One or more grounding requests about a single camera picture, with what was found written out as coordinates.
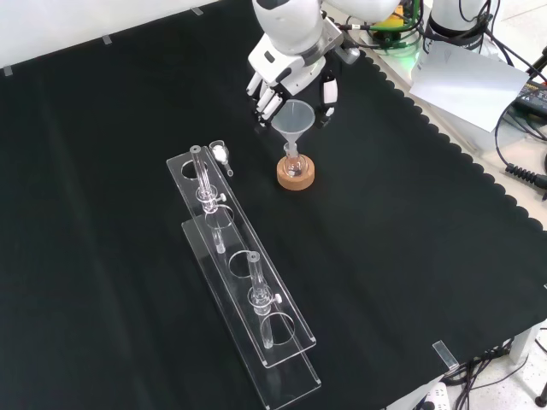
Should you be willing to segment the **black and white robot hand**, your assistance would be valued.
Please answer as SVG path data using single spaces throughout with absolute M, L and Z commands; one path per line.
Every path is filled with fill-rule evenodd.
M 320 84 L 319 106 L 315 108 L 318 127 L 333 117 L 338 104 L 336 70 L 330 63 L 337 57 L 347 65 L 359 58 L 361 51 L 331 18 L 321 20 L 318 43 L 303 55 L 286 56 L 276 50 L 268 35 L 263 35 L 248 60 L 254 74 L 246 93 L 255 103 L 254 113 L 260 127 L 270 126 L 274 116 L 288 100 L 304 91 L 315 80 Z

